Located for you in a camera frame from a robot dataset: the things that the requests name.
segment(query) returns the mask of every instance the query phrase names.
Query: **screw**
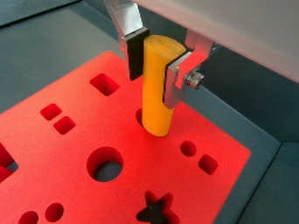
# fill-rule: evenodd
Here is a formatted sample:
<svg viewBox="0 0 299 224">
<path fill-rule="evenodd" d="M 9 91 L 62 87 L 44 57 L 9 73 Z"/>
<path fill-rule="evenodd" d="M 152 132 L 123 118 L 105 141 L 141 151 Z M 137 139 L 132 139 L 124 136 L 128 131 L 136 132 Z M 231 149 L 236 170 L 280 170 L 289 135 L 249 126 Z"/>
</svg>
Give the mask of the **screw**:
<svg viewBox="0 0 299 224">
<path fill-rule="evenodd" d="M 204 82 L 204 75 L 195 69 L 184 75 L 184 84 L 193 89 L 199 89 Z"/>
</svg>

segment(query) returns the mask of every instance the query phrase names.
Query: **dark gray surface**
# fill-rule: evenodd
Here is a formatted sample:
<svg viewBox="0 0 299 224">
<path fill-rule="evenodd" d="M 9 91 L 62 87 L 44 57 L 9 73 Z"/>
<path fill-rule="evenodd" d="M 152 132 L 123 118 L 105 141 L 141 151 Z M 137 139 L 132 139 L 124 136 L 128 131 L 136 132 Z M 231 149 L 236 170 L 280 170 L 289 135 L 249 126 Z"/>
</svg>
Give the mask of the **dark gray surface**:
<svg viewBox="0 0 299 224">
<path fill-rule="evenodd" d="M 0 27 L 77 1 L 78 0 L 1 0 Z"/>
<path fill-rule="evenodd" d="M 188 89 L 187 104 L 201 113 L 249 150 L 251 155 L 215 223 L 236 223 L 280 143 L 207 88 Z"/>
<path fill-rule="evenodd" d="M 157 23 L 152 24 L 156 32 L 168 27 L 163 19 L 144 20 Z M 167 32 L 180 39 L 184 29 L 171 27 Z M 119 53 L 117 33 L 109 20 L 85 3 L 76 3 L 1 29 L 0 113 L 105 50 Z M 252 152 L 216 219 L 216 223 L 231 224 L 255 191 L 279 142 L 205 88 L 196 93 L 189 90 L 185 101 Z"/>
<path fill-rule="evenodd" d="M 299 143 L 284 143 L 241 216 L 241 224 L 299 222 Z"/>
<path fill-rule="evenodd" d="M 204 87 L 281 142 L 299 140 L 299 84 L 225 48 L 201 67 Z"/>
<path fill-rule="evenodd" d="M 117 33 L 85 3 L 0 29 L 0 113 L 107 50 Z"/>
</svg>

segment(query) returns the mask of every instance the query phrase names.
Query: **gray table surface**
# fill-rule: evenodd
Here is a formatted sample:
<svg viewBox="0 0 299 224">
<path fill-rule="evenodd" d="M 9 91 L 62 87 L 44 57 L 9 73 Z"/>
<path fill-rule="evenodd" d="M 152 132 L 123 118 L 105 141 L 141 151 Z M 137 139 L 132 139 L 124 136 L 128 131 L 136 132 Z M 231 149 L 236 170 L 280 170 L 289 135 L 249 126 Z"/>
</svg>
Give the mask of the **gray table surface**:
<svg viewBox="0 0 299 224">
<path fill-rule="evenodd" d="M 117 50 L 111 21 L 85 3 L 0 29 L 0 113 L 104 51 Z M 207 89 L 185 102 L 251 150 L 215 223 L 235 223 L 280 143 Z"/>
</svg>

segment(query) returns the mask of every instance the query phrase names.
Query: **star-shaped hole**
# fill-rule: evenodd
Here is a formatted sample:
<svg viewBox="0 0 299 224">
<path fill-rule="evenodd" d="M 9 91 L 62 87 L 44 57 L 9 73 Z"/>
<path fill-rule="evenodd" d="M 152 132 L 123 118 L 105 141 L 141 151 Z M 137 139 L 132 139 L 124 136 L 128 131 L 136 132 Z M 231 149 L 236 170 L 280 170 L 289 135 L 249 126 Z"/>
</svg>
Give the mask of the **star-shaped hole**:
<svg viewBox="0 0 299 224">
<path fill-rule="evenodd" d="M 136 214 L 136 219 L 151 224 L 179 224 L 180 220 L 171 211 L 173 196 L 167 193 L 157 199 L 152 192 L 144 194 L 145 208 Z"/>
</svg>

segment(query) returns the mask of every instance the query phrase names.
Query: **metal plate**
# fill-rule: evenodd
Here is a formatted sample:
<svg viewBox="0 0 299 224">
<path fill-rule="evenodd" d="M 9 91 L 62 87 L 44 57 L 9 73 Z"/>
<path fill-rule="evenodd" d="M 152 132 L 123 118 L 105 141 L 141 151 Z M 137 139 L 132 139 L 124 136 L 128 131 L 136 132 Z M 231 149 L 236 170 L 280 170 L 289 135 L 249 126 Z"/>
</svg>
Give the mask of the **metal plate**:
<svg viewBox="0 0 299 224">
<path fill-rule="evenodd" d="M 296 0 L 133 0 L 299 82 Z"/>
</svg>

